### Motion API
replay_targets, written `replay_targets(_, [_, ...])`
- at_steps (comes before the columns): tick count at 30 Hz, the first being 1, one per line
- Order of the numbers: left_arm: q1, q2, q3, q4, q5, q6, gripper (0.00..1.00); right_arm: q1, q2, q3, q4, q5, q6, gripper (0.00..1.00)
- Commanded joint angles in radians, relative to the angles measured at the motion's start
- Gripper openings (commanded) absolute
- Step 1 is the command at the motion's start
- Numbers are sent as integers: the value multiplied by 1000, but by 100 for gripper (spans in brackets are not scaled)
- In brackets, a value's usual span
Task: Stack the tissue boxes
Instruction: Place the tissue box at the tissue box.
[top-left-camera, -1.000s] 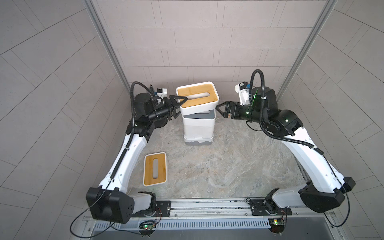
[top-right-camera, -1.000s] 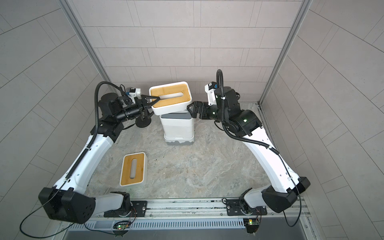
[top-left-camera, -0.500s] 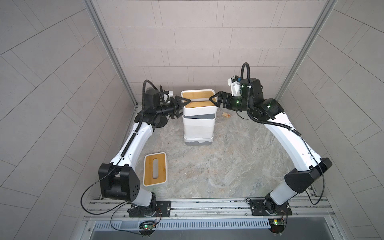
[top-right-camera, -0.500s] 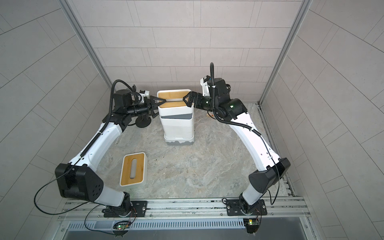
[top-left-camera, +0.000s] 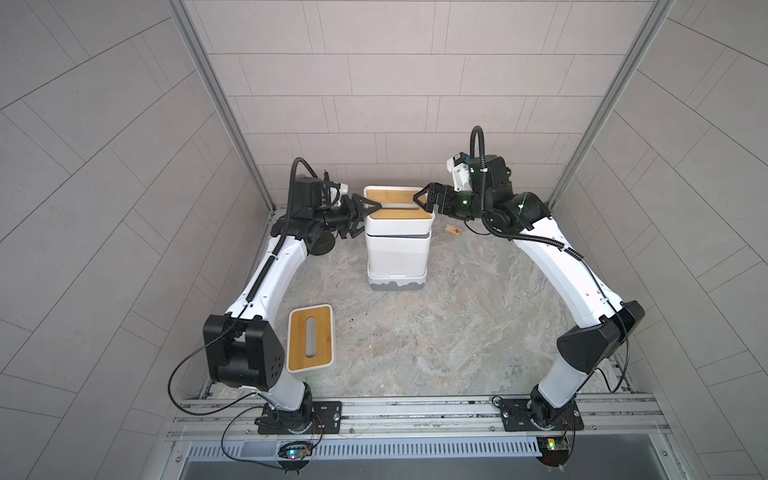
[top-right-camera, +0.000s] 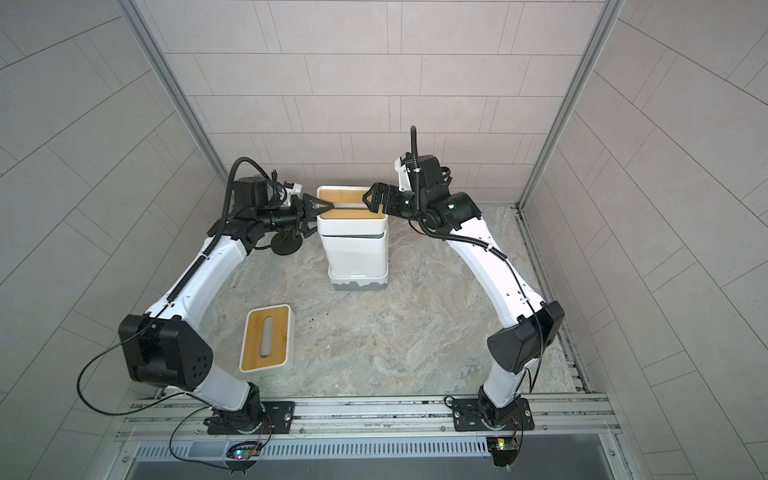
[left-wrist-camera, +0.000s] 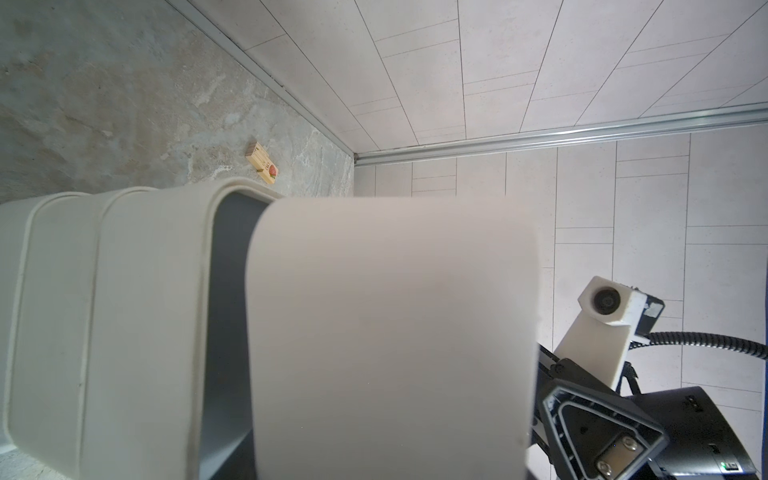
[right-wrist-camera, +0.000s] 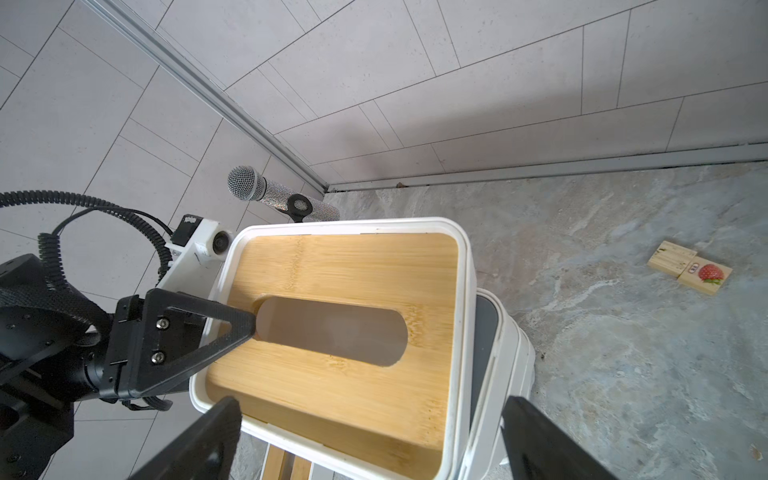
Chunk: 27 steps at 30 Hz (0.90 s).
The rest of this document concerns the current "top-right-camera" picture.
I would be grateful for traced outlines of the bamboo lid tissue box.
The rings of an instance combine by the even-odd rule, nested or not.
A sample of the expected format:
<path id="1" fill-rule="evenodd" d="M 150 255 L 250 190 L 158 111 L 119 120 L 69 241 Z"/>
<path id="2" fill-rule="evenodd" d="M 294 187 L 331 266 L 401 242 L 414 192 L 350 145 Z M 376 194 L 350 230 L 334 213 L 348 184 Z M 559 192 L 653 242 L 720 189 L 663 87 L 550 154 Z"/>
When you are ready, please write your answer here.
<path id="1" fill-rule="evenodd" d="M 363 202 L 369 187 L 320 186 L 316 197 L 334 205 L 317 219 L 318 232 L 326 237 L 377 237 L 387 229 L 388 216 L 371 212 Z"/>
<path id="2" fill-rule="evenodd" d="M 383 257 L 343 256 L 329 259 L 329 275 L 335 278 L 383 277 L 388 261 Z"/>
<path id="3" fill-rule="evenodd" d="M 295 316 L 288 304 L 251 310 L 246 316 L 239 370 L 256 375 L 289 371 L 294 340 Z"/>

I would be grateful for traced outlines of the grey lid tissue box front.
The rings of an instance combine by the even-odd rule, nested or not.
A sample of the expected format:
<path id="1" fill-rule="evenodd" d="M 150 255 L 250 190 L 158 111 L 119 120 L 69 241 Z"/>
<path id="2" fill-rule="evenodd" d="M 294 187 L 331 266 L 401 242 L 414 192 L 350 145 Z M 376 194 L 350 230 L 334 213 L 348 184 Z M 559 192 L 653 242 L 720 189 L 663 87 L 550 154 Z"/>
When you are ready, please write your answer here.
<path id="1" fill-rule="evenodd" d="M 331 262 L 385 261 L 388 238 L 382 233 L 373 236 L 322 235 L 321 242 Z"/>

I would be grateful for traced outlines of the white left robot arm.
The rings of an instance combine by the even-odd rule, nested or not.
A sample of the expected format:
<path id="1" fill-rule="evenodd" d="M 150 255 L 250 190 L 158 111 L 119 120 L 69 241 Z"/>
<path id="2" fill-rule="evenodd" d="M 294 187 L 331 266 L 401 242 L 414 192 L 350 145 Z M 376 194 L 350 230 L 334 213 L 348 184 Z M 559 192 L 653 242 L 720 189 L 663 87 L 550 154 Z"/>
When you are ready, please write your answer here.
<path id="1" fill-rule="evenodd" d="M 128 315 L 118 334 L 132 380 L 176 387 L 208 404 L 211 434 L 251 434 L 270 420 L 259 389 L 224 371 L 200 336 L 203 315 L 224 281 L 271 232 L 296 251 L 315 232 L 317 217 L 333 204 L 308 194 L 269 209 L 263 200 L 227 202 L 203 249 L 173 288 L 142 315 Z"/>

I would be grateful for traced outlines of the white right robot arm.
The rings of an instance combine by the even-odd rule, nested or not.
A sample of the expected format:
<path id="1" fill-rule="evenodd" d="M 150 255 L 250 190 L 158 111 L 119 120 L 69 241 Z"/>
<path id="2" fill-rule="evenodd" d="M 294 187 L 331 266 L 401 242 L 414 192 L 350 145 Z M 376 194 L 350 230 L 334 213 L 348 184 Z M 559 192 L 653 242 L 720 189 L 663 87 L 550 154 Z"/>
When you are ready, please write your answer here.
<path id="1" fill-rule="evenodd" d="M 563 308 L 546 302 L 522 279 L 469 195 L 444 193 L 429 200 L 425 192 L 376 183 L 363 194 L 363 203 L 372 212 L 416 221 L 425 235 L 447 242 L 469 266 L 502 325 L 487 339 L 493 364 L 478 392 L 480 416 L 491 429 L 517 422 L 521 386 L 525 379 L 535 386 L 543 354 L 565 317 Z"/>

